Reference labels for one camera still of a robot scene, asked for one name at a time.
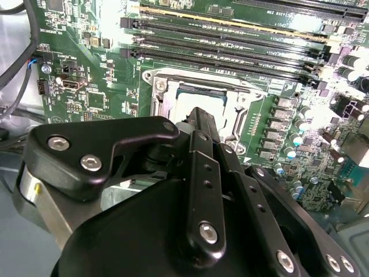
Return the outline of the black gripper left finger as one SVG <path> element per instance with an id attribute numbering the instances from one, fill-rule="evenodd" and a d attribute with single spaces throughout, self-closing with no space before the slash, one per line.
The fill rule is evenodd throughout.
<path id="1" fill-rule="evenodd" d="M 220 165 L 213 157 L 219 142 L 213 115 L 198 107 L 176 124 L 155 116 L 42 125 L 28 136 L 24 169 L 71 204 L 88 206 L 81 215 L 59 211 L 53 217 L 39 208 L 61 245 L 100 213 L 95 203 L 104 189 L 165 173 L 152 186 L 184 185 L 183 247 L 219 259 L 226 247 Z"/>

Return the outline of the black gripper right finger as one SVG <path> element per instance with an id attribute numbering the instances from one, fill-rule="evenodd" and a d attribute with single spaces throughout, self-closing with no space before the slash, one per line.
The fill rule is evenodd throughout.
<path id="1" fill-rule="evenodd" d="M 221 143 L 214 117 L 201 112 L 201 130 L 214 142 L 221 188 L 237 205 L 237 225 L 246 224 L 249 250 L 260 276 L 360 276 L 347 252 L 265 169 L 244 169 Z"/>

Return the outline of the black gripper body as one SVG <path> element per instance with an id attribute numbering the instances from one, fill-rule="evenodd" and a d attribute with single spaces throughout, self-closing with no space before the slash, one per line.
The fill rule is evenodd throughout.
<path id="1" fill-rule="evenodd" d="M 224 200 L 226 250 L 198 268 L 184 241 L 188 189 L 161 181 L 84 222 L 52 276 L 276 276 L 246 214 Z"/>

